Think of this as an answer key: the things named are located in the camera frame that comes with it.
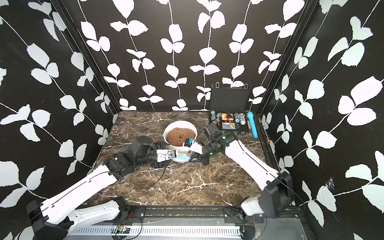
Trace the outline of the white ceramic pot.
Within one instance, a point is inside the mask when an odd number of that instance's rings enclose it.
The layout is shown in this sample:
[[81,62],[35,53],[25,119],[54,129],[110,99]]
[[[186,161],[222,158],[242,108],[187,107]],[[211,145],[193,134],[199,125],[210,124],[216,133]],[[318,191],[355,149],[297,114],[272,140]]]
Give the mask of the white ceramic pot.
[[176,150],[178,156],[173,159],[177,163],[186,163],[189,161],[192,151],[189,147],[185,147],[185,140],[196,140],[198,136],[197,128],[188,121],[176,121],[169,124],[163,133],[167,150]]

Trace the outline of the teal scrub brush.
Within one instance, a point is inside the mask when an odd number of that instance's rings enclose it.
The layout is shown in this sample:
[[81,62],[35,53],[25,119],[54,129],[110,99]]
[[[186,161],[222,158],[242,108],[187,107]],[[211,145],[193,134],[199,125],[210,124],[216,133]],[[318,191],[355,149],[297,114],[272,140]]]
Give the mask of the teal scrub brush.
[[187,155],[184,155],[184,154],[180,154],[178,155],[175,160],[177,161],[188,161],[190,158],[187,156]]

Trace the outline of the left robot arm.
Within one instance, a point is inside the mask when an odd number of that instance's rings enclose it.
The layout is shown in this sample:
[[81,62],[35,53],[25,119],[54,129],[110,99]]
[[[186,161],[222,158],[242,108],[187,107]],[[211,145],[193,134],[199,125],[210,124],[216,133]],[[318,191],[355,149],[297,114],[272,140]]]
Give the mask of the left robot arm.
[[125,150],[109,157],[89,175],[56,196],[27,206],[35,240],[63,240],[68,234],[104,221],[123,223],[131,207],[122,197],[80,209],[79,206],[102,189],[123,180],[142,165],[161,167],[178,156],[165,142],[155,143],[140,136]]

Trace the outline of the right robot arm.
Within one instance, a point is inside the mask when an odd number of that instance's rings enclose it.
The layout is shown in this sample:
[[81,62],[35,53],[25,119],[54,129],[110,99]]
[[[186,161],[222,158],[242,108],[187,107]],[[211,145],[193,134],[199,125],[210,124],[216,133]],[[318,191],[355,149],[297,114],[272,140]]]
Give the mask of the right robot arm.
[[235,161],[256,182],[262,193],[259,197],[249,197],[240,204],[241,211],[247,216],[264,214],[275,219],[294,201],[293,179],[287,172],[280,173],[256,157],[241,142],[234,132],[221,131],[214,123],[204,128],[209,142],[200,144],[187,139],[184,146],[192,151],[190,162],[208,165],[210,157],[224,153]]

